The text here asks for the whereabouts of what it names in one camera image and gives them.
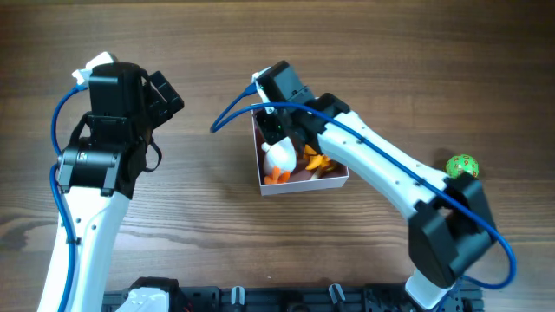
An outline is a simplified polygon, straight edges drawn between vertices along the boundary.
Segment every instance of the green spiky ball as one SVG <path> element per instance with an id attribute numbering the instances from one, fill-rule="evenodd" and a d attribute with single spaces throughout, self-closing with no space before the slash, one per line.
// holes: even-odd
<path id="1" fill-rule="evenodd" d="M 463 172 L 468 172 L 478 178 L 478 161 L 470 155 L 456 155 L 447 162 L 445 170 L 451 178 L 457 178 Z"/>

